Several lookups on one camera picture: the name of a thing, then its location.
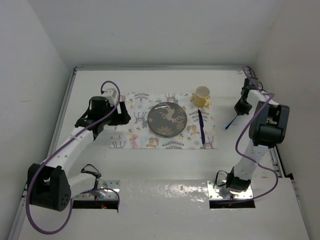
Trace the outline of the floral patterned cloth placemat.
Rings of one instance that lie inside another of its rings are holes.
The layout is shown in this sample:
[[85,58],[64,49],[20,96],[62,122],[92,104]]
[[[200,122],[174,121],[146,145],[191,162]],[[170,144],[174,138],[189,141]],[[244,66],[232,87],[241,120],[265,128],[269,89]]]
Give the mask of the floral patterned cloth placemat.
[[112,149],[200,150],[217,148],[210,101],[197,107],[192,93],[121,95],[131,120],[109,127]]

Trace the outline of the yellow mug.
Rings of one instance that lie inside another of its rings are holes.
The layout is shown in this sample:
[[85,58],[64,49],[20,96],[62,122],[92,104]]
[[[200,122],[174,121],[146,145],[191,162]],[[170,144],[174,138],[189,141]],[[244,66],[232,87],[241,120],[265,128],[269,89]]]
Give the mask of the yellow mug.
[[205,86],[199,86],[192,94],[191,101],[199,108],[210,106],[210,90]]

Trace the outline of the grey reindeer plate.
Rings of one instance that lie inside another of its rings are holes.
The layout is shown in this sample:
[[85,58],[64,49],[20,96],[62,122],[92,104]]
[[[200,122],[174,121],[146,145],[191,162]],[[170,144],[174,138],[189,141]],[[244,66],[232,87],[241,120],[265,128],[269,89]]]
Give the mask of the grey reindeer plate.
[[151,108],[147,122],[149,128],[158,136],[172,138],[186,127],[186,111],[176,103],[162,102]]

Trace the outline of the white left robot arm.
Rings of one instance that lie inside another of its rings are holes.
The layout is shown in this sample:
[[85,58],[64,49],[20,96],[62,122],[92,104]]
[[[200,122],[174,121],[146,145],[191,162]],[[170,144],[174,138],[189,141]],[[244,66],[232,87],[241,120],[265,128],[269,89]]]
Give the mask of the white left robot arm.
[[116,89],[109,88],[100,96],[93,96],[62,146],[42,163],[34,163],[29,167],[29,204],[61,212],[73,197],[97,189],[100,173],[82,170],[78,175],[68,178],[69,171],[105,126],[126,125],[130,119]]

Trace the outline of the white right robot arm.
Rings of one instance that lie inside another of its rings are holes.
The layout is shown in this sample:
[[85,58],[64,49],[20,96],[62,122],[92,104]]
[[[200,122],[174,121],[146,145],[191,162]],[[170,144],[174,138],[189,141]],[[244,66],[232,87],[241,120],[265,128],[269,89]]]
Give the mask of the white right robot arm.
[[234,109],[238,116],[248,115],[256,106],[253,117],[246,124],[235,144],[241,156],[227,174],[225,187],[232,194],[246,191],[257,167],[267,170],[260,161],[269,149],[283,142],[290,115],[290,107],[273,101],[274,94],[258,87],[258,79],[247,77],[241,97]]

